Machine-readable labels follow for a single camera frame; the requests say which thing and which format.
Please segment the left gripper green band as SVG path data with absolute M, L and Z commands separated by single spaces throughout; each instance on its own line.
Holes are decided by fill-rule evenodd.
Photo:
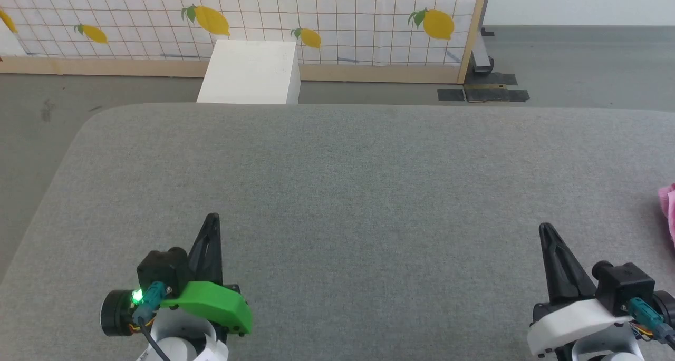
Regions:
M 188 282 L 178 298 L 166 298 L 160 308 L 179 309 L 216 323 L 241 336 L 253 329 L 253 315 L 238 291 L 222 286 L 223 258 L 219 215 L 208 214 L 188 254 L 195 281 Z

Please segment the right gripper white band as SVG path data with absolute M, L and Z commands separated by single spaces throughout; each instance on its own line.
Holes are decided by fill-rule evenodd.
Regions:
M 526 335 L 530 353 L 545 356 L 548 351 L 557 351 L 563 359 L 635 359 L 632 318 L 614 316 L 593 299 L 596 285 L 554 225 L 542 222 L 538 234 L 549 303 L 570 305 L 530 326 Z

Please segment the pink cloth garment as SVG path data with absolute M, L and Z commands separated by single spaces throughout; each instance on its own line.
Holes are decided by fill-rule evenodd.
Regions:
M 660 207 L 663 212 L 673 247 L 675 248 L 675 183 L 672 183 L 658 191 Z

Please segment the long black floor mat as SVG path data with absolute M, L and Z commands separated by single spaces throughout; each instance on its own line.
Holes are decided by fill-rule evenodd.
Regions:
M 530 99 L 527 90 L 512 90 L 506 85 L 464 85 L 466 101 L 470 103 L 513 102 L 524 103 Z

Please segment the white box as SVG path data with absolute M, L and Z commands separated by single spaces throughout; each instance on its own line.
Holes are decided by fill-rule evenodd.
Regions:
M 196 101 L 297 105 L 300 91 L 296 43 L 217 40 Z

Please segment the black floor mat under foot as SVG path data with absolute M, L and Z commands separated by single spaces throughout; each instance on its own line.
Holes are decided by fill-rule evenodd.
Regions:
M 479 74 L 475 75 L 474 82 L 475 84 L 497 84 L 497 85 L 508 85 L 508 86 L 517 86 L 517 78 L 513 73 L 500 73 L 492 72 L 490 74 Z

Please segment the metal partition foot with caster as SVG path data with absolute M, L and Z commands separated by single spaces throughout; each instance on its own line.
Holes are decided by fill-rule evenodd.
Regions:
M 477 34 L 470 60 L 470 68 L 473 75 L 487 76 L 494 70 L 495 61 L 487 53 L 483 39 L 485 36 L 494 36 L 494 32 L 489 32 L 484 27 L 481 27 Z

